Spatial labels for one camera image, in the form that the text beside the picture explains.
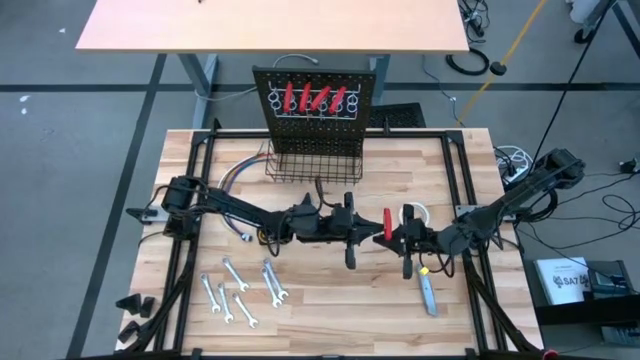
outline table leg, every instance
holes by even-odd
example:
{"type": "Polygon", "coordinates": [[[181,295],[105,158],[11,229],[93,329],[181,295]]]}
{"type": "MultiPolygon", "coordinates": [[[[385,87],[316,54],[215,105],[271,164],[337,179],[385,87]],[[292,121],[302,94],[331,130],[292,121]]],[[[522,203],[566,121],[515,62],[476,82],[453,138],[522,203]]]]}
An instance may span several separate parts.
{"type": "Polygon", "coordinates": [[[376,71],[376,84],[373,87],[373,105],[381,105],[382,92],[384,91],[384,80],[387,78],[387,70],[391,55],[370,55],[369,69],[376,71]]]}
{"type": "MultiPolygon", "coordinates": [[[[216,77],[216,70],[218,68],[218,55],[211,54],[207,58],[207,62],[204,66],[204,70],[200,65],[200,61],[196,54],[178,54],[184,70],[187,72],[196,93],[202,97],[211,97],[211,84],[213,84],[216,77]]],[[[204,128],[207,117],[207,100],[198,98],[196,100],[196,109],[193,114],[194,129],[204,128]]]]}

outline yellow cable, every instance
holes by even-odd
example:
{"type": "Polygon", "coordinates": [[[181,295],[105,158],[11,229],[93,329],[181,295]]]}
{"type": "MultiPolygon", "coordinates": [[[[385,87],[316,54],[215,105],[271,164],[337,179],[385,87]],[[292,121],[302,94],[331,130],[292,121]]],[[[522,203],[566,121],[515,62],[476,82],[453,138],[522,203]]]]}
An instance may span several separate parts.
{"type": "MultiPolygon", "coordinates": [[[[518,34],[518,37],[516,38],[516,40],[513,42],[513,44],[511,44],[511,48],[509,49],[507,54],[502,58],[502,61],[500,61],[500,64],[507,65],[507,63],[511,59],[511,56],[513,56],[513,53],[516,51],[516,48],[518,47],[518,45],[520,45],[520,41],[522,41],[522,38],[527,33],[527,31],[529,31],[529,27],[531,27],[531,24],[536,19],[536,17],[540,13],[540,10],[542,10],[542,8],[544,7],[544,4],[546,3],[547,3],[547,0],[540,0],[540,2],[538,3],[538,6],[536,6],[535,10],[533,10],[533,12],[531,13],[531,16],[529,16],[527,23],[524,24],[524,27],[522,28],[522,30],[520,30],[520,34],[518,34]]],[[[475,94],[473,94],[473,96],[471,97],[471,100],[469,100],[467,105],[465,105],[464,109],[462,110],[462,114],[460,114],[460,117],[458,117],[458,127],[463,126],[464,118],[467,116],[467,114],[469,113],[473,105],[476,103],[476,101],[478,101],[478,98],[480,97],[480,95],[489,87],[489,85],[491,85],[491,83],[493,82],[493,80],[495,80],[495,78],[496,78],[496,75],[491,73],[491,75],[489,76],[489,79],[487,79],[487,81],[482,85],[482,87],[478,91],[476,91],[475,94]]]]}

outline wooden table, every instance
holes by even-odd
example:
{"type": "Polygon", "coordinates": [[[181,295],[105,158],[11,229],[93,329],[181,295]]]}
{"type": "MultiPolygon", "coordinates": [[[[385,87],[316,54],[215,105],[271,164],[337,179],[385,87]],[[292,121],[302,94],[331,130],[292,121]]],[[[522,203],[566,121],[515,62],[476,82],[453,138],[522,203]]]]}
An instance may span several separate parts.
{"type": "MultiPolygon", "coordinates": [[[[488,204],[503,194],[489,132],[486,129],[462,131],[478,202],[488,204]]],[[[169,131],[156,187],[184,174],[191,136],[192,131],[169,131]]],[[[261,143],[262,140],[257,139],[216,139],[210,184],[217,184],[237,161],[255,154],[261,143]]],[[[363,179],[355,186],[326,184],[328,201],[341,201],[345,191],[353,191],[360,215],[382,221],[382,209],[389,207],[394,223],[403,203],[419,201],[431,213],[431,227],[438,230],[451,222],[454,214],[440,141],[367,139],[364,147],[363,179]]],[[[456,165],[462,189],[459,170],[456,165]]],[[[274,183],[264,174],[264,166],[259,165],[244,171],[232,189],[233,195],[267,210],[286,209],[299,203],[306,192],[311,192],[317,201],[312,184],[274,183]]],[[[147,226],[144,235],[162,227],[160,224],[147,226]]],[[[516,241],[510,225],[503,225],[502,236],[516,241]]],[[[152,295],[160,300],[170,249],[171,241],[167,238],[151,237],[145,241],[131,282],[132,294],[152,295]]],[[[199,347],[205,354],[231,355],[459,355],[464,353],[464,348],[475,347],[469,297],[459,257],[453,279],[442,273],[430,275],[438,317],[426,314],[417,277],[403,280],[402,260],[372,241],[356,247],[357,269],[354,271],[345,267],[344,244],[292,242],[283,246],[280,256],[272,261],[291,296],[279,309],[271,306],[271,297],[260,273],[266,257],[266,248],[255,241],[242,242],[222,226],[220,216],[204,216],[184,353],[199,347]],[[223,256],[230,256],[241,276],[251,284],[241,296],[260,321],[256,329],[249,328],[233,301],[230,304],[236,318],[232,324],[225,324],[223,315],[211,313],[198,278],[200,273],[208,273],[214,287],[223,281],[229,299],[238,288],[221,263],[223,256]]],[[[489,258],[501,306],[527,339],[541,347],[519,252],[508,244],[504,251],[492,246],[489,258]]],[[[439,267],[434,257],[425,256],[425,260],[427,266],[439,267]]],[[[492,345],[495,339],[490,316],[482,306],[487,337],[492,345]]],[[[170,315],[168,339],[173,339],[176,314],[177,306],[170,315]]],[[[122,326],[132,319],[141,322],[126,313],[122,326]]]]}
{"type": "MultiPolygon", "coordinates": [[[[457,0],[98,0],[78,50],[177,53],[210,97],[217,57],[194,53],[335,52],[371,57],[380,103],[391,53],[469,50],[457,0]]],[[[194,128],[203,125],[199,99],[194,128]]]]}

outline floor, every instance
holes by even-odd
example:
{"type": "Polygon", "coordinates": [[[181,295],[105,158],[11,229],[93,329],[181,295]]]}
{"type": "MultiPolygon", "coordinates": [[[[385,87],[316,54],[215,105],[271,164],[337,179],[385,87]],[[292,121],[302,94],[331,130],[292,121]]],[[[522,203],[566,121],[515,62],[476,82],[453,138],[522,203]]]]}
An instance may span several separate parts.
{"type": "MultiPolygon", "coordinates": [[[[491,26],[481,49],[500,59],[536,5],[535,1],[489,0],[491,26]]],[[[0,0],[0,178],[5,221],[0,227],[0,359],[63,358],[78,318],[96,254],[114,205],[117,189],[127,189],[125,207],[140,206],[149,198],[157,161],[167,129],[191,124],[195,97],[191,91],[159,91],[145,125],[143,102],[152,78],[155,54],[78,53],[74,45],[91,12],[93,1],[0,0]],[[140,84],[92,87],[56,84],[140,84]],[[129,152],[132,138],[144,136],[137,157],[129,152]],[[122,182],[125,162],[133,160],[131,182],[122,182]]],[[[629,16],[628,4],[621,8],[629,16]]],[[[561,92],[558,87],[533,90],[520,84],[566,82],[584,45],[573,43],[578,25],[568,19],[564,1],[549,1],[513,56],[509,70],[498,82],[502,90],[486,92],[466,119],[472,127],[488,127],[496,145],[514,144],[531,153],[542,136],[561,92]]],[[[631,17],[633,30],[637,22],[631,17]]],[[[361,55],[317,56],[323,68],[363,69],[361,55]]],[[[250,84],[251,66],[270,66],[277,54],[220,56],[217,83],[250,84]]],[[[298,59],[286,66],[308,66],[298,59]]],[[[473,64],[473,59],[461,59],[473,64]]],[[[432,83],[420,68],[419,55],[394,55],[387,82],[432,83]]],[[[427,69],[440,77],[458,112],[473,95],[461,83],[477,88],[485,76],[468,77],[450,70],[442,56],[427,57],[427,69]]],[[[543,147],[565,147],[587,164],[588,173],[616,172],[619,161],[638,151],[640,132],[640,59],[619,21],[609,14],[594,40],[575,82],[636,84],[622,91],[571,91],[543,147]]],[[[175,56],[166,58],[161,84],[186,84],[188,79],[175,56]]],[[[232,90],[228,86],[217,87],[232,90]]],[[[214,94],[220,97],[230,94],[214,94]]],[[[418,101],[429,127],[454,125],[449,100],[438,91],[388,91],[385,103],[418,101]]],[[[213,117],[227,128],[261,128],[264,120],[255,95],[216,103],[213,117]]],[[[568,198],[585,189],[607,184],[612,178],[591,176],[568,198]]],[[[556,212],[558,217],[624,215],[607,209],[601,197],[618,194],[636,203],[638,179],[584,196],[556,212]]],[[[120,323],[115,300],[127,294],[141,227],[122,216],[83,355],[109,353],[120,323]]],[[[548,220],[536,225],[538,233],[554,245],[566,245],[608,234],[615,224],[601,221],[548,220]]],[[[640,251],[635,230],[595,244],[565,251],[588,260],[625,261],[632,280],[640,282],[640,251]]],[[[557,257],[522,236],[525,259],[557,257]]],[[[534,294],[536,302],[540,294],[534,294]]],[[[594,345],[571,354],[608,358],[638,358],[637,349],[597,345],[598,332],[585,327],[545,327],[547,345],[566,351],[594,345]]]]}

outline combination wrench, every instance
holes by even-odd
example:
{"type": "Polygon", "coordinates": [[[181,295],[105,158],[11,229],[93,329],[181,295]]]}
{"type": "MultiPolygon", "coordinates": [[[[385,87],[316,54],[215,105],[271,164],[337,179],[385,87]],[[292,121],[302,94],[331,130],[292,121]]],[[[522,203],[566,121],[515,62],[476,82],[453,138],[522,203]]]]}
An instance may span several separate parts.
{"type": "Polygon", "coordinates": [[[240,309],[242,309],[242,312],[247,317],[247,320],[249,320],[249,326],[252,329],[255,329],[256,325],[258,325],[258,320],[256,320],[253,316],[251,316],[251,313],[249,313],[249,310],[247,310],[247,307],[244,306],[242,299],[240,299],[240,295],[238,295],[238,293],[233,293],[231,297],[233,297],[233,300],[235,300],[236,303],[238,303],[238,306],[240,306],[240,309]]]}
{"type": "Polygon", "coordinates": [[[209,284],[209,276],[207,276],[207,274],[200,274],[200,280],[202,281],[202,284],[204,285],[205,290],[207,290],[207,295],[209,295],[209,300],[211,301],[211,312],[212,313],[219,313],[220,312],[220,305],[218,305],[218,302],[216,301],[215,296],[213,296],[213,291],[211,290],[211,284],[209,284]]]}
{"type": "Polygon", "coordinates": [[[227,269],[229,269],[229,272],[231,273],[231,275],[233,275],[234,279],[236,279],[236,281],[240,285],[240,291],[242,292],[247,291],[247,289],[249,288],[249,284],[244,282],[240,277],[240,275],[238,275],[238,272],[236,271],[236,269],[234,269],[233,265],[231,265],[231,260],[228,257],[225,257],[222,259],[222,263],[224,264],[224,266],[227,267],[227,269]]]}
{"type": "Polygon", "coordinates": [[[284,297],[289,296],[289,293],[282,289],[282,285],[280,285],[280,280],[278,280],[278,277],[276,276],[276,272],[273,271],[273,267],[271,266],[271,261],[269,259],[264,259],[263,263],[264,263],[265,269],[267,269],[267,271],[269,272],[269,275],[271,275],[271,278],[273,279],[274,284],[276,285],[276,289],[278,290],[278,299],[284,301],[284,297]]]}
{"type": "Polygon", "coordinates": [[[262,268],[262,276],[264,277],[264,281],[267,282],[267,287],[269,288],[269,291],[271,292],[271,301],[272,301],[272,305],[274,308],[278,308],[278,305],[282,305],[282,301],[280,299],[278,299],[278,297],[276,296],[276,292],[273,291],[273,286],[271,285],[271,279],[269,279],[269,272],[267,271],[267,268],[262,268]]]}
{"type": "Polygon", "coordinates": [[[224,308],[224,322],[227,324],[233,320],[233,314],[229,311],[229,304],[227,304],[227,297],[224,293],[224,284],[218,284],[218,291],[220,292],[220,297],[222,298],[222,307],[224,308]]]}

